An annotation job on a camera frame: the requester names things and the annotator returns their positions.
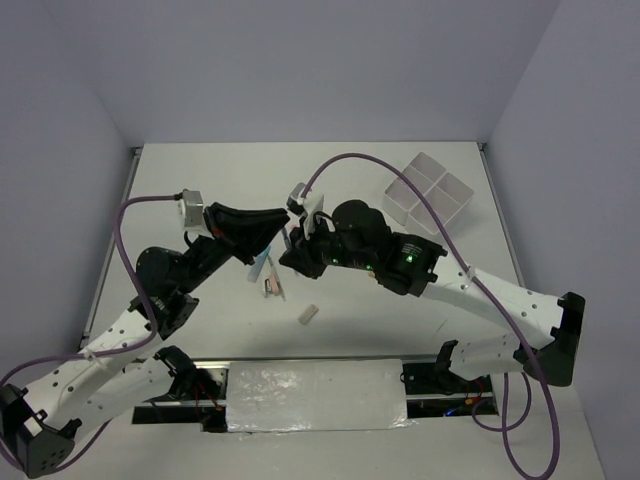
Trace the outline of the blue pen clear barrel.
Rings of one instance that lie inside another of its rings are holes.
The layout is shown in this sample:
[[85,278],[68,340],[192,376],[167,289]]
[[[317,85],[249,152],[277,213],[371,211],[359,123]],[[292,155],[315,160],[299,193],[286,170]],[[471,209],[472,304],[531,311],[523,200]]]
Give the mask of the blue pen clear barrel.
[[284,242],[284,245],[285,245],[286,249],[287,250],[291,249],[292,248],[292,243],[291,243],[291,239],[289,237],[289,233],[288,233],[286,227],[282,227],[280,232],[281,232],[281,236],[283,237],[283,242]]

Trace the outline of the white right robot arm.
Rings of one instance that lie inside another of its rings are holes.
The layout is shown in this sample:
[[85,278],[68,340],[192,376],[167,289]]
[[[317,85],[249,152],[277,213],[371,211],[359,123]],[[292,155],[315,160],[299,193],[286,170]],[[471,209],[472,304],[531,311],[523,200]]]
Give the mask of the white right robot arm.
[[448,304],[505,329],[496,338],[445,342],[438,352],[436,383],[457,391],[480,376],[521,372],[555,387],[573,381],[586,300],[553,296],[515,285],[482,270],[462,268],[441,245],[394,232],[382,213],[362,200],[332,214],[322,199],[290,199],[299,218],[281,265],[320,278],[329,267],[362,270],[400,295]]

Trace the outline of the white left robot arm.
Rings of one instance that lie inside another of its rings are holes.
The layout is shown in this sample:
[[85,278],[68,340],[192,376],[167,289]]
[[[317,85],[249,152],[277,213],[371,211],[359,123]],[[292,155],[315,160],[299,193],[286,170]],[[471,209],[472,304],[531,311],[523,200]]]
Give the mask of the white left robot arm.
[[198,234],[183,252],[148,247],[130,261],[121,229],[114,229],[137,295],[109,328],[73,355],[49,357],[54,369],[25,387],[2,379],[1,453],[28,478],[71,466],[79,458],[73,452],[78,441],[98,436],[140,402],[218,393],[209,374],[164,342],[197,308],[193,291],[232,258],[253,264],[289,216],[282,208],[180,206],[184,232]]

